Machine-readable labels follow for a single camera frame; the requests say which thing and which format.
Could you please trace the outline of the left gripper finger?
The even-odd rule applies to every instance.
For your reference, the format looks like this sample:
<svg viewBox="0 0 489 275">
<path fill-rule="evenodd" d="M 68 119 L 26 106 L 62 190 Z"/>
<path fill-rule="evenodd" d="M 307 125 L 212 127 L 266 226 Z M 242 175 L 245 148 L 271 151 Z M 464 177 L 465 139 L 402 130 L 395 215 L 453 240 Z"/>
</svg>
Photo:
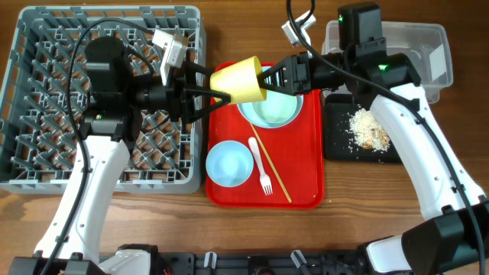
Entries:
<svg viewBox="0 0 489 275">
<path fill-rule="evenodd" d="M 210 80 L 210 76 L 213 74 L 211 69 L 192 61 L 184 61 L 183 71 L 185 73 L 185 84 L 209 88 L 208 81 Z"/>
<path fill-rule="evenodd" d="M 231 96 L 207 88 L 185 88 L 185 122 L 196 122 L 231 102 Z"/>
</svg>

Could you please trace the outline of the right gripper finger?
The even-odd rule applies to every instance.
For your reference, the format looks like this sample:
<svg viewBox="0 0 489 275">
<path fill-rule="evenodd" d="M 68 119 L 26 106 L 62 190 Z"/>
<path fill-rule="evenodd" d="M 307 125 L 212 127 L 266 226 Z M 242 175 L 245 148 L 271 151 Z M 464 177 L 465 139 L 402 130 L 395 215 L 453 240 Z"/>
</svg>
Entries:
<svg viewBox="0 0 489 275">
<path fill-rule="evenodd" d="M 272 84 L 268 84 L 268 83 L 262 83 L 261 87 L 263 89 L 273 91 L 273 92 L 278 92 L 278 93 L 285 94 L 285 95 L 295 95 L 296 94 L 294 91 L 294 88 L 293 88 L 293 84 L 286 84 L 285 86 L 278 86 L 278 85 L 272 85 Z"/>
<path fill-rule="evenodd" d="M 259 83 L 291 83 L 293 80 L 293 58 L 286 57 L 257 76 Z"/>
</svg>

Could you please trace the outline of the green bowl with rice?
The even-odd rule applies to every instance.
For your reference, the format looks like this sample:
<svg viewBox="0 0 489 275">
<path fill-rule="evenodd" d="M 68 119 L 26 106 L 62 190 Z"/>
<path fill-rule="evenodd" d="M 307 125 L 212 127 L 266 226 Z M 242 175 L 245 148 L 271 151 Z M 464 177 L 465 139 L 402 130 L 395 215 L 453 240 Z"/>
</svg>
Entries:
<svg viewBox="0 0 489 275">
<path fill-rule="evenodd" d="M 253 102 L 252 108 L 260 120 L 276 125 L 291 118 L 297 109 L 299 99 L 293 95 L 267 91 L 264 101 Z"/>
</svg>

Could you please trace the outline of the yellow plastic cup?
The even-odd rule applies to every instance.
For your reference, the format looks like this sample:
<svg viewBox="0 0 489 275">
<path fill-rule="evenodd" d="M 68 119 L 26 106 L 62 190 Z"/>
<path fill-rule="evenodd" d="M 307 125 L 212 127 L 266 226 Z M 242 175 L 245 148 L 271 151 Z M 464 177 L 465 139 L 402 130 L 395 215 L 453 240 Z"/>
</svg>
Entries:
<svg viewBox="0 0 489 275">
<path fill-rule="evenodd" d="M 267 90 L 259 86 L 257 79 L 262 72 L 259 59 L 252 56 L 214 72 L 210 88 L 230 95 L 230 104 L 261 102 L 267 99 Z"/>
</svg>

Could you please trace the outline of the rice food waste pile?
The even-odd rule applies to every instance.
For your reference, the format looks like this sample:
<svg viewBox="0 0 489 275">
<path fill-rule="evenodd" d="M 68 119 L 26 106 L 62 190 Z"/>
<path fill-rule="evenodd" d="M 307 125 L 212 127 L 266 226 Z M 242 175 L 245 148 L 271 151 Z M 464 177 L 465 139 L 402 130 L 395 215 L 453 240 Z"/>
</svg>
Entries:
<svg viewBox="0 0 489 275">
<path fill-rule="evenodd" d="M 371 111 L 361 108 L 349 115 L 346 132 L 353 134 L 348 139 L 348 148 L 364 149 L 383 154 L 390 149 L 390 137 Z"/>
</svg>

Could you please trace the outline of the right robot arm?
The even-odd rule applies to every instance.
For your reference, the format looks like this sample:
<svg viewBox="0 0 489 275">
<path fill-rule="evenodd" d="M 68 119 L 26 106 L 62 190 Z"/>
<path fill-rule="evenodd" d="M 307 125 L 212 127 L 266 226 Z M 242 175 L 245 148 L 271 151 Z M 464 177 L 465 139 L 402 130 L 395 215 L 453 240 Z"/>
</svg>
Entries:
<svg viewBox="0 0 489 275">
<path fill-rule="evenodd" d="M 287 95 L 346 86 L 381 124 L 408 172 L 423 222 L 358 248 L 360 274 L 441 274 L 478 263 L 486 271 L 488 199 L 438 126 L 410 58 L 387 53 L 373 2 L 338 9 L 339 53 L 311 46 L 261 73 L 261 88 Z"/>
</svg>

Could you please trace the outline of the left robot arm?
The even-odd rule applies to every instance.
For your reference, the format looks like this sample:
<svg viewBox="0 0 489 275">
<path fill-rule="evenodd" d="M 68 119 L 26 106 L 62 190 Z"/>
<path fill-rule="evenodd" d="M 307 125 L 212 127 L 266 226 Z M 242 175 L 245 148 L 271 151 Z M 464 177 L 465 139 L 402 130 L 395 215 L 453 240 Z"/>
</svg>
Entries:
<svg viewBox="0 0 489 275">
<path fill-rule="evenodd" d="M 57 213 L 31 257 L 15 257 L 11 274 L 169 274 L 157 246 L 125 244 L 107 260 L 99 242 L 112 193 L 134 150 L 142 110 L 165 110 L 173 121 L 192 123 L 227 105 L 230 95 L 196 84 L 211 70 L 185 61 L 167 81 L 133 74 L 132 50 L 115 37 L 99 37 L 85 49 L 95 101 L 73 131 L 76 160 Z"/>
</svg>

